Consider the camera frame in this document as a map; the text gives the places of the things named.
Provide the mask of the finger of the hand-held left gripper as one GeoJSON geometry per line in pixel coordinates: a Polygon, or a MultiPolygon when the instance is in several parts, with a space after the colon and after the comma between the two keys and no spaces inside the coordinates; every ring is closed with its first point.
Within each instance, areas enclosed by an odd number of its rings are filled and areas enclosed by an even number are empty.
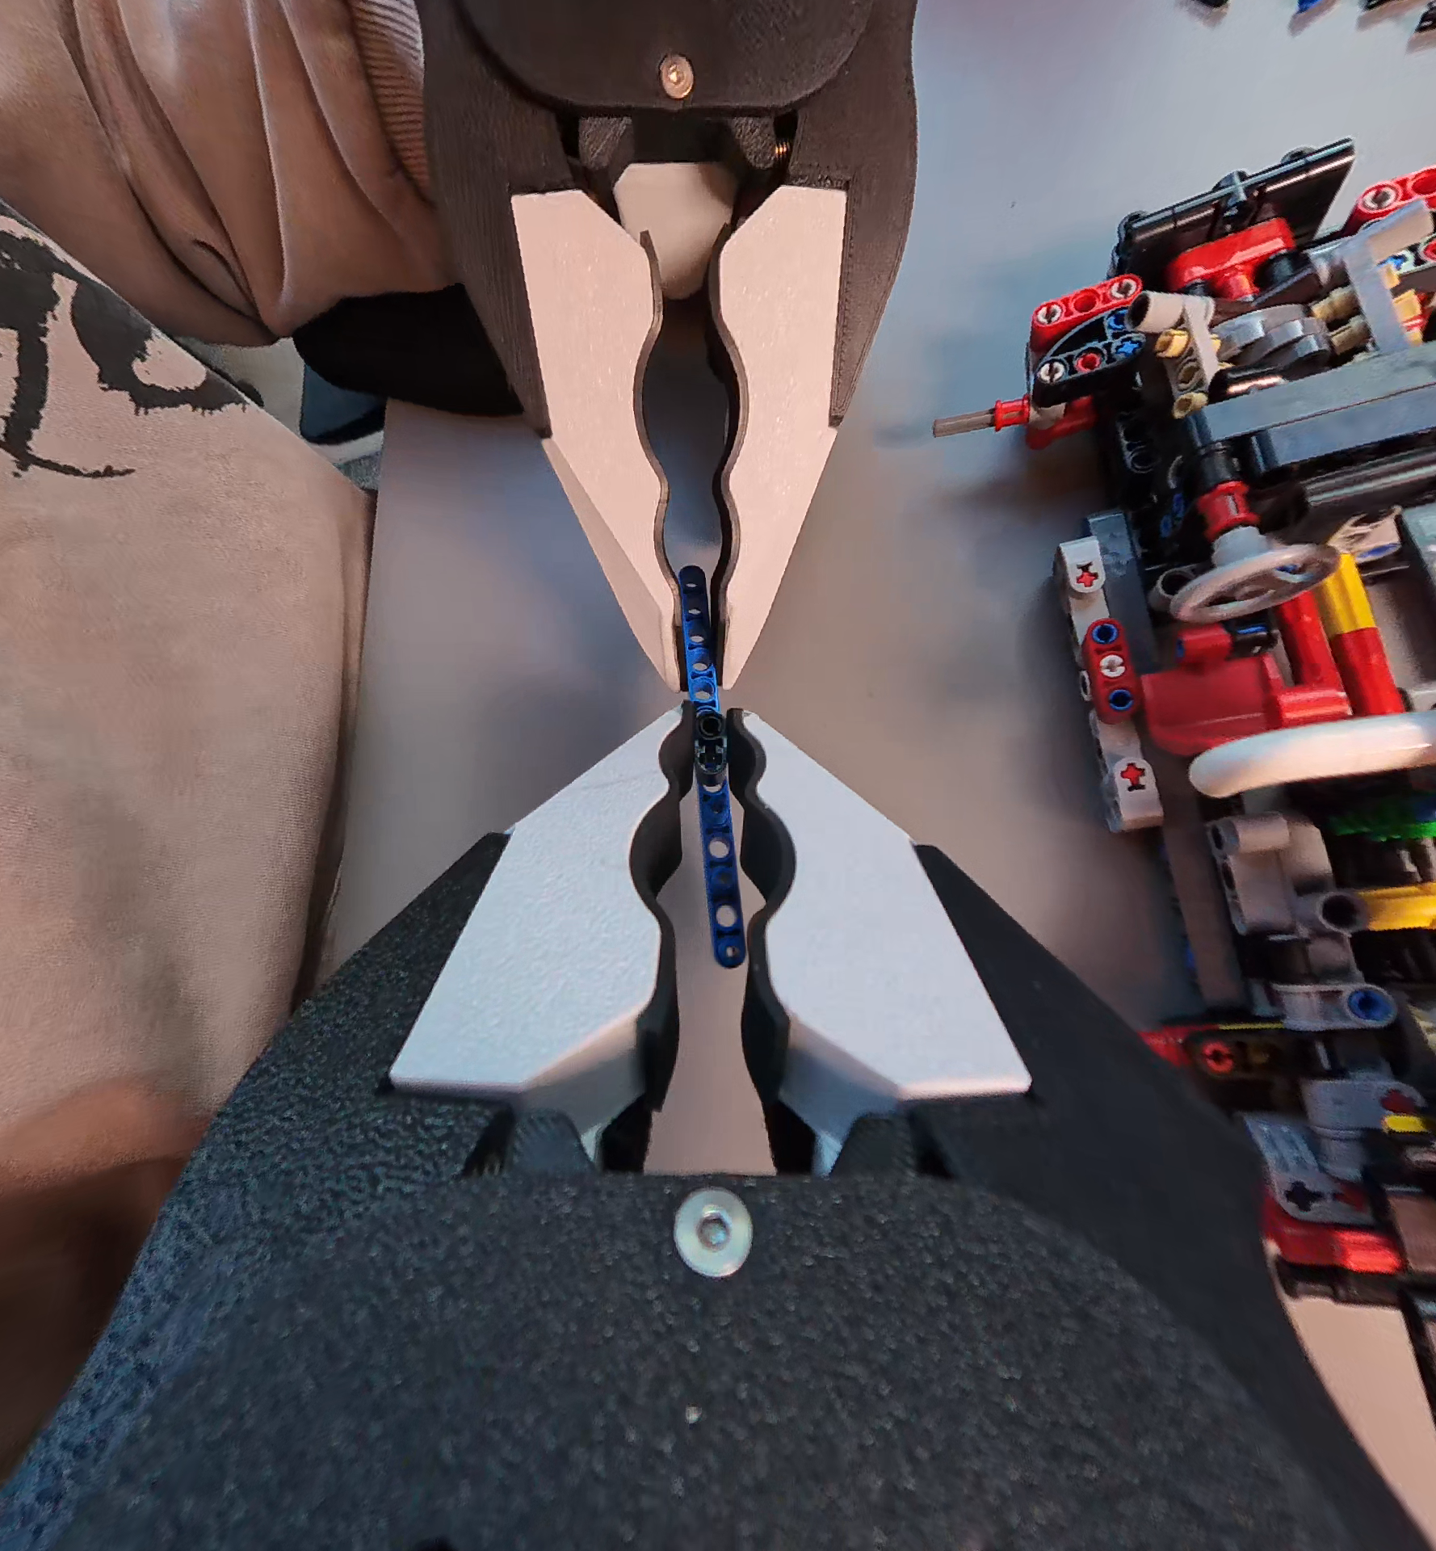
{"type": "Polygon", "coordinates": [[[515,195],[513,222],[546,396],[545,452],[639,646],[679,690],[669,482],[642,417],[662,325],[655,258],[578,189],[515,195]]]}
{"type": "Polygon", "coordinates": [[[765,629],[836,439],[846,219],[844,190],[781,186],[727,237],[712,272],[712,315],[738,404],[720,483],[727,689],[765,629]]]}

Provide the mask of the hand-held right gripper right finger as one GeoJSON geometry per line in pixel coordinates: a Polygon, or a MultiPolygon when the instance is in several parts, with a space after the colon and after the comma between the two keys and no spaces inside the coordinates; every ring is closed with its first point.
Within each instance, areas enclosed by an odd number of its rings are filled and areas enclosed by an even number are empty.
{"type": "Polygon", "coordinates": [[[741,1015],[753,1084],[829,1174],[856,1124],[1021,1096],[1031,1074],[902,826],[758,715],[730,714],[741,867],[761,896],[741,1015]]]}

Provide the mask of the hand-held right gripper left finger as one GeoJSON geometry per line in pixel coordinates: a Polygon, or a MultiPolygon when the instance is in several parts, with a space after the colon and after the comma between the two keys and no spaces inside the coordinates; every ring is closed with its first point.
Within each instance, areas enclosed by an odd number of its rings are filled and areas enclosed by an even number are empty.
{"type": "Polygon", "coordinates": [[[645,1169],[679,1053],[675,930],[692,712],[670,710],[510,831],[391,1071],[402,1094],[573,1121],[645,1169]]]}

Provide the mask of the long blue lego beam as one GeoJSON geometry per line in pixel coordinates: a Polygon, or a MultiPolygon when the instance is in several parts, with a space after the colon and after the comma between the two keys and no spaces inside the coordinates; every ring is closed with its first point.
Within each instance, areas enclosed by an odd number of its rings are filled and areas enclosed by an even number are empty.
{"type": "MultiPolygon", "coordinates": [[[[715,632],[710,619],[707,573],[702,566],[690,565],[679,571],[677,581],[682,596],[687,702],[693,717],[697,709],[703,707],[713,707],[723,714],[720,677],[713,654],[715,632]]],[[[722,785],[708,786],[697,780],[693,768],[693,781],[702,833],[712,952],[720,967],[738,968],[746,960],[746,939],[728,778],[722,785]]]]}

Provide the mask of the person's left forearm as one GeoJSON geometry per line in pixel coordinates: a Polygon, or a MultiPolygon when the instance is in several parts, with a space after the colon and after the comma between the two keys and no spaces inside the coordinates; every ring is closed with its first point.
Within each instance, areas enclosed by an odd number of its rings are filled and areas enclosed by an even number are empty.
{"type": "Polygon", "coordinates": [[[0,2],[0,199],[167,334],[455,282],[412,2],[0,2]]]}

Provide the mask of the partly built lego car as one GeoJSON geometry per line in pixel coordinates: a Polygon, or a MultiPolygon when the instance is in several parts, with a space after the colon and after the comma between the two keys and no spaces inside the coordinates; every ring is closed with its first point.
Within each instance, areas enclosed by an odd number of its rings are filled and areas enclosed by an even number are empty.
{"type": "Polygon", "coordinates": [[[933,434],[1094,439],[1057,596],[1203,1003],[1143,1040],[1253,1142],[1282,1290],[1400,1309],[1436,1425],[1436,164],[1332,217],[1354,164],[1129,214],[933,434]]]}

